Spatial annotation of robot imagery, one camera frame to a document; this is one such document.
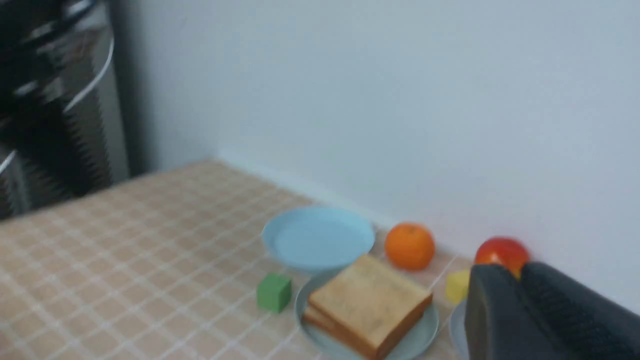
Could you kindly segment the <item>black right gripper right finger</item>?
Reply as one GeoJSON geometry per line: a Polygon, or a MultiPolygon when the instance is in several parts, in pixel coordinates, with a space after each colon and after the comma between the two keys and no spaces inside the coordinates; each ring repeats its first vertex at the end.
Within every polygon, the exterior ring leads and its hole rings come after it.
{"type": "Polygon", "coordinates": [[[579,359],[640,357],[638,314],[543,262],[526,264],[519,282],[542,321],[579,359]]]}

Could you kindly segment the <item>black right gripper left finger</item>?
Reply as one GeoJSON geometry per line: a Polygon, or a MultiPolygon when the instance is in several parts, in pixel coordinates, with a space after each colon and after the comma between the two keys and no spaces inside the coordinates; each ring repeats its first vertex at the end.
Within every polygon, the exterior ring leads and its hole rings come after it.
{"type": "Polygon", "coordinates": [[[519,281],[501,265],[474,265],[464,330],[471,360],[564,360],[566,348],[546,326],[519,281]]]}

